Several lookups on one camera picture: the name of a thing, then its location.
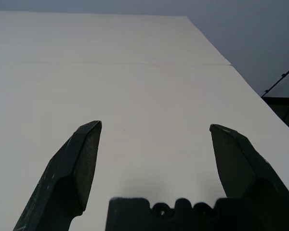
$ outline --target white surface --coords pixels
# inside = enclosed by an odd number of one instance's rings
[[[0,230],[97,119],[92,190],[71,231],[104,230],[113,196],[214,205],[211,123],[246,135],[289,189],[289,128],[228,64],[185,17],[0,12]]]

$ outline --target screw hole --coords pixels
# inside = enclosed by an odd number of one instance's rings
[[[169,218],[172,215],[171,209],[164,203],[154,205],[152,210],[160,218]]]

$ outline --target black cable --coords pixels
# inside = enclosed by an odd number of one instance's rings
[[[284,117],[283,117],[282,121],[284,121],[284,122],[285,122],[285,119],[286,119],[286,117],[288,116],[288,114],[289,114],[289,109],[288,109],[288,111],[286,112],[286,114],[284,115]]]
[[[267,93],[269,93],[269,91],[272,90],[272,88],[275,87],[288,74],[289,74],[289,71],[287,73],[285,73],[285,74],[282,74],[281,78],[279,79],[279,81],[277,81],[269,90],[265,90],[265,94],[263,94],[263,96],[261,98],[263,98]]]

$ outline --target white tabletop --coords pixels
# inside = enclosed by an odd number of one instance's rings
[[[225,197],[212,123],[247,136],[289,189],[289,128],[186,17],[0,12],[0,230],[92,120],[95,176],[71,231],[104,230],[114,196]]]

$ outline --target grey wall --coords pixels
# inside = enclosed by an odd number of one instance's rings
[[[188,15],[258,94],[289,70],[289,0],[0,0],[0,10]],[[289,97],[289,75],[268,96]]]

